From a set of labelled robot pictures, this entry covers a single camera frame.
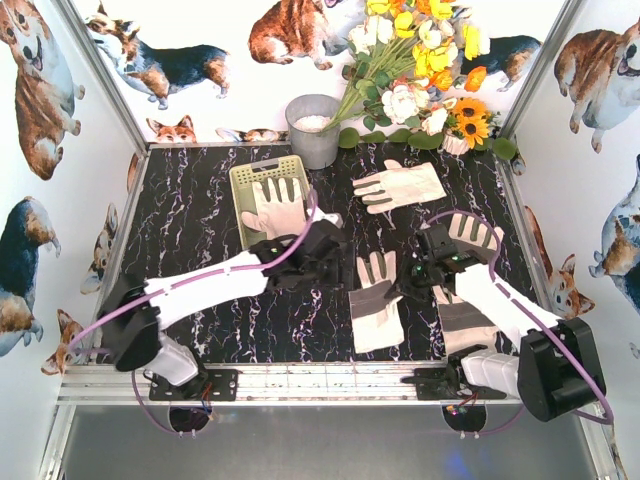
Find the white work glove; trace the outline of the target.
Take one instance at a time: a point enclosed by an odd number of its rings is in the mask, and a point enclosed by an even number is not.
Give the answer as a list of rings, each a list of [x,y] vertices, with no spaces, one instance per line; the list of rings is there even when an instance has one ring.
[[[362,200],[369,214],[386,213],[446,196],[431,163],[404,167],[396,160],[387,159],[384,166],[384,171],[352,181],[354,196]]]

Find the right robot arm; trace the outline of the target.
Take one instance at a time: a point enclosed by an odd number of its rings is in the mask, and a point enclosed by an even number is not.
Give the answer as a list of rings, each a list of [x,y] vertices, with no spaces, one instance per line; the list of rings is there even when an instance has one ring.
[[[389,297],[422,301],[435,287],[461,298],[516,347],[514,355],[477,344],[450,355],[457,383],[501,392],[521,401],[536,419],[548,422],[598,402],[598,421],[611,424],[606,384],[593,333],[580,318],[561,320],[520,294],[474,248],[462,250],[445,226],[416,235],[420,254],[402,263]]]

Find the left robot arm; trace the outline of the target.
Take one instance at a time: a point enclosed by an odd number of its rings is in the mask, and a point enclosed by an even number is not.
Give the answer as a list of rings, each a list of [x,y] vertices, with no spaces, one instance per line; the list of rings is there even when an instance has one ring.
[[[195,397],[205,389],[208,371],[166,330],[202,310],[266,291],[352,286],[355,257],[341,226],[340,217],[329,214],[299,236],[260,241],[197,271],[148,280],[121,275],[99,311],[115,369],[147,370],[184,397]]]

